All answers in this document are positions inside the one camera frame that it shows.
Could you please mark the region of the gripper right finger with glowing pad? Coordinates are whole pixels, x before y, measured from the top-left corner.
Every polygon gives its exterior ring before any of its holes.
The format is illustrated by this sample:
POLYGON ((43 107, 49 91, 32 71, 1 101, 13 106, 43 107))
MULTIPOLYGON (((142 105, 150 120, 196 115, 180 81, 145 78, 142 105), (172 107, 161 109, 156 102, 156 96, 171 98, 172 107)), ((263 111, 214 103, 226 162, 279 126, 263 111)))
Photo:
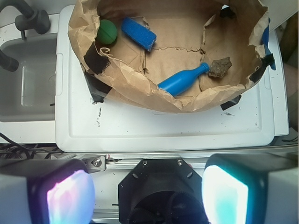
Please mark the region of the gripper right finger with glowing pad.
POLYGON ((298 153, 213 154, 201 193, 212 224, 297 224, 298 153))

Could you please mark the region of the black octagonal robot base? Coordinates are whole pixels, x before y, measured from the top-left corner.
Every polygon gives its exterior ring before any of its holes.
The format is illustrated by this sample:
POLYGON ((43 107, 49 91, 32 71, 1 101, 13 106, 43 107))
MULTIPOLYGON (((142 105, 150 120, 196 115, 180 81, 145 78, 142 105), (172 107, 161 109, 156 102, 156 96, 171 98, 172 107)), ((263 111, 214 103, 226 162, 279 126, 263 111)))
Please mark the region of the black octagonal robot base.
POLYGON ((207 224, 201 176, 183 159, 143 159, 118 184, 122 224, 207 224))

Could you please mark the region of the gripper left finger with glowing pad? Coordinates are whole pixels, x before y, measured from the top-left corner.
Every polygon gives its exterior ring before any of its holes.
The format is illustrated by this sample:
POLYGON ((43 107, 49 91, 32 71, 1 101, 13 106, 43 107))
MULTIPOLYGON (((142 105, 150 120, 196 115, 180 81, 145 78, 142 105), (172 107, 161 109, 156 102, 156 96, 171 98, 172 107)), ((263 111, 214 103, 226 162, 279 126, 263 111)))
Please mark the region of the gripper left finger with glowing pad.
POLYGON ((95 188, 82 160, 2 159, 2 224, 88 224, 95 188))

